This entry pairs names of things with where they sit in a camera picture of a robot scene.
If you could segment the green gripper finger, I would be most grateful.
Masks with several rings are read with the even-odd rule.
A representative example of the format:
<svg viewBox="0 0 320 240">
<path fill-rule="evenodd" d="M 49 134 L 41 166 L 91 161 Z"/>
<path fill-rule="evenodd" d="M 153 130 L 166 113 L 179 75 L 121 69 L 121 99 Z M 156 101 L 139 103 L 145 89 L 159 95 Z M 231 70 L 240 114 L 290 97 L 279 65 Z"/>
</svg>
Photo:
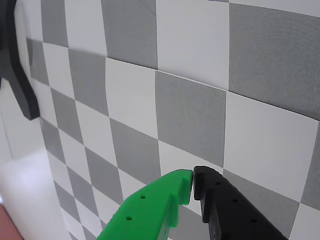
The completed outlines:
<svg viewBox="0 0 320 240">
<path fill-rule="evenodd" d="M 193 171 L 167 173 L 130 195 L 118 208 L 99 240 L 166 240 L 179 223 L 179 208 L 190 202 Z"/>
</svg>

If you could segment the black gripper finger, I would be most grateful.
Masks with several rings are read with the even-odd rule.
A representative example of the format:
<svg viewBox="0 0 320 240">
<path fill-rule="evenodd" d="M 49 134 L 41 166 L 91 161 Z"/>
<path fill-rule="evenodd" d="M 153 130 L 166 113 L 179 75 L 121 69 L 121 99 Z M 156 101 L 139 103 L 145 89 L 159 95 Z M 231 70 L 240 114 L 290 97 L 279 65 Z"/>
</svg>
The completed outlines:
<svg viewBox="0 0 320 240">
<path fill-rule="evenodd" d="M 193 169 L 194 199 L 211 240 L 285 240 L 286 237 L 225 177 L 208 166 Z"/>
</svg>

